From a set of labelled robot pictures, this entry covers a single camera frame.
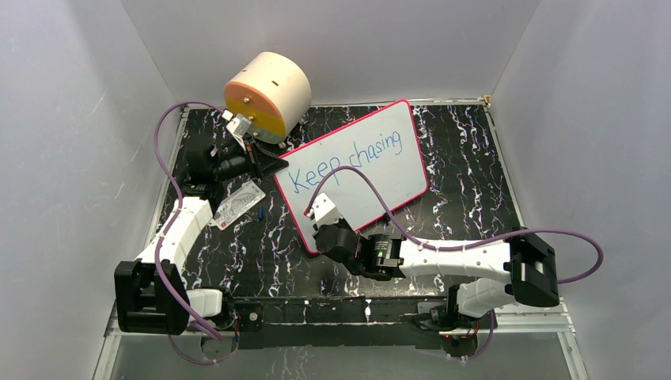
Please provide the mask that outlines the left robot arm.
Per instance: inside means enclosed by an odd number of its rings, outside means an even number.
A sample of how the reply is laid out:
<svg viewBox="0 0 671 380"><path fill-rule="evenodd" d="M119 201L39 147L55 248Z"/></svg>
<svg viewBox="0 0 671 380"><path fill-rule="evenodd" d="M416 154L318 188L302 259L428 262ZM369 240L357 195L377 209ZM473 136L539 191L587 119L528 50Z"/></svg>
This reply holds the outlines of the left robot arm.
<svg viewBox="0 0 671 380"><path fill-rule="evenodd" d="M177 199L163 227L133 261L114 271L119 328L126 333L180 335L188 326L216 336L236 320L236 308L217 287L187 290L181 272L208 226L223 227L264 196L257 182L288 167L252 136L221 146L189 149Z"/></svg>

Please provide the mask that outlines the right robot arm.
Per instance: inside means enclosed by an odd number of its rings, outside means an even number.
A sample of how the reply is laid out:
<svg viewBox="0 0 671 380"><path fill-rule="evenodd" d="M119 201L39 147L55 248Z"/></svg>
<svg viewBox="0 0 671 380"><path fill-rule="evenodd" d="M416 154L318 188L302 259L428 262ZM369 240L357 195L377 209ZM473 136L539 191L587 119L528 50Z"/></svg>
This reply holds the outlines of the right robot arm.
<svg viewBox="0 0 671 380"><path fill-rule="evenodd" d="M555 250L535 234L519 230L493 242L414 242L387 234L363 237L339 220L319 226L313 236L318 253L354 276L376 281L428 275L474 278L449 292L445 315L457 328L513 302L559 305Z"/></svg>

